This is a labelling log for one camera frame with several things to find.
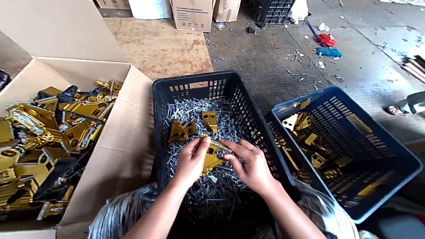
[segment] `cardboard box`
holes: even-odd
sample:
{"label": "cardboard box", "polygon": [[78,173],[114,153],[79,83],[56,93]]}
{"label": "cardboard box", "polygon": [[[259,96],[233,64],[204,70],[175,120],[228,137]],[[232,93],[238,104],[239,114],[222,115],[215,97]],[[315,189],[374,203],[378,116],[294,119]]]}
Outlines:
{"label": "cardboard box", "polygon": [[96,0],[102,9],[126,9],[131,10],[128,0]]}
{"label": "cardboard box", "polygon": [[178,30],[211,31],[215,0],[170,0]]}
{"label": "cardboard box", "polygon": [[212,16],[216,22],[234,22],[240,6],[241,0],[217,0]]}
{"label": "cardboard box", "polygon": [[0,31],[33,56],[0,93],[0,107],[28,101],[48,86],[87,91],[95,80],[123,83],[59,224],[0,223],[2,239],[82,238],[106,199],[140,188],[150,176],[152,81],[128,62],[92,1],[11,1],[0,14]]}

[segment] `plastic crate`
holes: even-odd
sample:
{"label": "plastic crate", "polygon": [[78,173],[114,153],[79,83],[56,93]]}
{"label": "plastic crate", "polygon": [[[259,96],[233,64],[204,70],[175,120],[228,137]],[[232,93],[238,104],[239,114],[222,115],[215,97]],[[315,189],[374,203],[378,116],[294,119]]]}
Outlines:
{"label": "plastic crate", "polygon": [[293,198],[299,197],[289,169],[279,155],[278,148],[272,140],[272,133],[266,121],[252,100],[245,83],[236,71],[221,71],[205,74],[187,75],[159,79],[153,83],[153,112],[155,121],[156,173],[158,190],[162,191],[168,184],[169,167],[166,162],[168,153],[168,138],[171,128],[164,123],[169,103],[174,100],[198,99],[208,100],[222,97],[235,103],[233,116],[239,119],[239,125],[244,129],[243,138],[261,148],[266,156],[272,175],[278,179],[288,194]]}
{"label": "plastic crate", "polygon": [[[308,98],[311,102],[302,110],[300,104],[294,104]],[[313,125],[303,129],[304,133],[323,135],[325,148],[331,149],[339,157],[348,156],[353,160],[340,168],[343,173],[341,176],[322,179],[321,172],[313,168],[310,160],[282,126],[283,119],[299,111],[313,115]],[[360,118],[371,131],[365,131],[359,124],[355,126],[347,118],[352,114]],[[266,118],[270,127],[278,132],[275,137],[285,139],[292,149],[291,156],[297,166],[303,168],[311,181],[310,185],[337,200],[357,224],[363,222],[423,169],[421,161],[415,155],[336,86],[278,104]],[[280,151],[279,153],[286,160],[290,171],[296,173],[288,157]],[[358,196],[362,189],[383,176],[386,180],[382,185],[369,195]]]}
{"label": "plastic crate", "polygon": [[294,2],[295,0],[254,0],[256,23],[261,28],[283,24]]}

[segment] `blue plastic crate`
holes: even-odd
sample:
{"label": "blue plastic crate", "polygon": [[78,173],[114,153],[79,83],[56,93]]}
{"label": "blue plastic crate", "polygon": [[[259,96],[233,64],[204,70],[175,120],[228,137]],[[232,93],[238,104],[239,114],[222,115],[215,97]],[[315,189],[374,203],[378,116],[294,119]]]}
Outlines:
{"label": "blue plastic crate", "polygon": [[[310,98],[310,103],[301,110],[297,102]],[[338,154],[349,156],[353,162],[340,168],[343,174],[328,179],[321,178],[321,172],[315,170],[310,160],[300,150],[281,121],[299,111],[313,115],[313,126],[303,129],[304,133],[323,135],[323,146]],[[362,123],[352,123],[357,116]],[[413,179],[422,169],[421,161],[388,131],[373,120],[342,89],[330,86],[276,105],[266,117],[269,127],[285,139],[292,149],[292,158],[304,171],[309,184],[317,190],[337,200],[355,223],[363,222],[397,190]],[[282,154],[291,173],[296,170]],[[367,185],[380,178],[384,183],[367,196],[358,193]]]}

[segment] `left hand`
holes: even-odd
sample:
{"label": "left hand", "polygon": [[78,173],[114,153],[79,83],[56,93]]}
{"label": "left hand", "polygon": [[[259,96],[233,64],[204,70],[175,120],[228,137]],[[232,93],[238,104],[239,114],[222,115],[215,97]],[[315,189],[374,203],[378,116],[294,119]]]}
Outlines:
{"label": "left hand", "polygon": [[186,190],[196,182],[204,168],[205,154],[210,143],[209,136],[196,137],[180,150],[173,182],[184,186]]}

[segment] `forearm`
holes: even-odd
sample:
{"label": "forearm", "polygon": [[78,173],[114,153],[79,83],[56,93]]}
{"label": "forearm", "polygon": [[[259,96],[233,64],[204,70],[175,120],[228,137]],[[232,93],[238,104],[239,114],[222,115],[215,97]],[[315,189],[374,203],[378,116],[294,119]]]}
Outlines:
{"label": "forearm", "polygon": [[269,206],[276,222],[291,239],[324,239],[323,233],[292,201],[282,185],[276,181],[272,193],[261,195]]}
{"label": "forearm", "polygon": [[186,191],[184,185],[171,180],[146,214],[125,235],[125,239],[166,238]]}

